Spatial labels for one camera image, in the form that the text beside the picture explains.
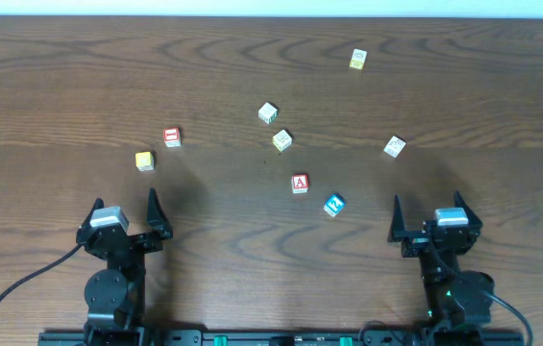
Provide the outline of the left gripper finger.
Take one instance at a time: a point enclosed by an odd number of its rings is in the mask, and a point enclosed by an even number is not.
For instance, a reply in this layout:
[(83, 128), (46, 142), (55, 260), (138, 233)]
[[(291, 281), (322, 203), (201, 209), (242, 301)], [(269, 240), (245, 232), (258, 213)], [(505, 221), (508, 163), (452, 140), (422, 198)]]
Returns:
[(173, 237), (173, 229), (165, 216), (154, 188), (149, 190), (147, 223), (151, 229), (158, 233), (161, 239), (170, 239)]
[(90, 220), (92, 218), (93, 213), (96, 210), (102, 209), (103, 207), (104, 207), (104, 201), (101, 198), (97, 198), (94, 201), (92, 208), (90, 212), (88, 213), (87, 217), (85, 218), (84, 222), (81, 224), (81, 228), (82, 229), (90, 228)]

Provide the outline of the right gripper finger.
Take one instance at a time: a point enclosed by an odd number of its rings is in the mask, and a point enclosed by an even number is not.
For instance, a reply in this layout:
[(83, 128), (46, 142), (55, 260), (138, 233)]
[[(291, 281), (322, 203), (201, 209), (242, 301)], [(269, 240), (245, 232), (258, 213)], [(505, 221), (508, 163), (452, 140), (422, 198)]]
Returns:
[(392, 218), (387, 236), (388, 242), (401, 242), (407, 237), (407, 229), (398, 195), (394, 196)]
[(456, 191), (454, 194), (454, 203), (455, 203), (456, 208), (461, 208), (465, 212), (465, 215), (468, 220), (468, 225), (471, 228), (480, 230), (482, 227), (481, 220), (476, 216), (476, 214), (472, 211), (472, 209), (466, 204), (466, 202), (464, 201), (459, 191)]

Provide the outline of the blue number 2 block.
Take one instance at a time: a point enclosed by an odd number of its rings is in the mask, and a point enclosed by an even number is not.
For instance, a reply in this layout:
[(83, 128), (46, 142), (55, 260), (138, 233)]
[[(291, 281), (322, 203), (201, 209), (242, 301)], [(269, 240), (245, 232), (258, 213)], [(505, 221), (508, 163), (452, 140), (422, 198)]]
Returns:
[(338, 216), (345, 207), (345, 201), (339, 194), (333, 194), (325, 202), (323, 210), (331, 217)]

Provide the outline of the red letter I block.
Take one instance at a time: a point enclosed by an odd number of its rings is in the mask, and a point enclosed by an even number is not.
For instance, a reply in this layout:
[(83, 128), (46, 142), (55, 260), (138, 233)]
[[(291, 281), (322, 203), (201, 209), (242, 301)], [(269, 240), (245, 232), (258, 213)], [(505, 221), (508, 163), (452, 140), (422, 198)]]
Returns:
[(180, 129), (178, 127), (163, 130), (163, 141), (167, 147), (179, 147), (182, 145)]

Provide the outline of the red letter A block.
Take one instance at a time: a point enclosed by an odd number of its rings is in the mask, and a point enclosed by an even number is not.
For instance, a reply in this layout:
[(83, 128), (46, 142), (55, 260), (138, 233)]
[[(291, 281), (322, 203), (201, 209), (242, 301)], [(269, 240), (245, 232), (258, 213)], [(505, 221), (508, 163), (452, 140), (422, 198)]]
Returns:
[(309, 177), (307, 174), (298, 174), (291, 177), (293, 194), (307, 193), (309, 190)]

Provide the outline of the letter B picture block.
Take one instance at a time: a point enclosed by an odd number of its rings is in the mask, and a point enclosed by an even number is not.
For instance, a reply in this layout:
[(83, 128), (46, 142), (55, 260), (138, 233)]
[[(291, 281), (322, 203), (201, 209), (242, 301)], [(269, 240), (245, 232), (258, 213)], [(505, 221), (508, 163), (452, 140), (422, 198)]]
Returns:
[(292, 144), (292, 141), (293, 138), (287, 130), (280, 130), (272, 137), (272, 143), (279, 152), (287, 149)]

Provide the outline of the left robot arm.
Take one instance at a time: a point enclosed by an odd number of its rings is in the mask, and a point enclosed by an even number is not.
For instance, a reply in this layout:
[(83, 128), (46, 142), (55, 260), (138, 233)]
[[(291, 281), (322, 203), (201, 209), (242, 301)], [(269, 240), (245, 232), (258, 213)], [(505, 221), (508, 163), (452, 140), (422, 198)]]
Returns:
[(162, 345), (161, 333), (143, 325), (145, 256), (162, 250), (162, 243), (173, 236), (154, 188), (149, 191), (147, 223), (149, 232), (128, 235), (123, 210), (97, 199), (77, 231), (77, 244), (107, 264), (85, 286), (85, 346)]

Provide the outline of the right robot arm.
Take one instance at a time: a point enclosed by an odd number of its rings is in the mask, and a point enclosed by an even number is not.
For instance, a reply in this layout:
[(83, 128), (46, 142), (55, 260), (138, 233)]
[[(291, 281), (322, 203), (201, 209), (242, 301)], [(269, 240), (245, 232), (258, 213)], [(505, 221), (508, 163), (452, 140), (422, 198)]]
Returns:
[(483, 345), (481, 327), (491, 321), (494, 281), (485, 273), (461, 271), (457, 258), (481, 235), (482, 222), (454, 195), (451, 208), (437, 209), (417, 231), (407, 229), (394, 197), (387, 240), (401, 244), (404, 258), (419, 259), (431, 323), (421, 330), (426, 345)]

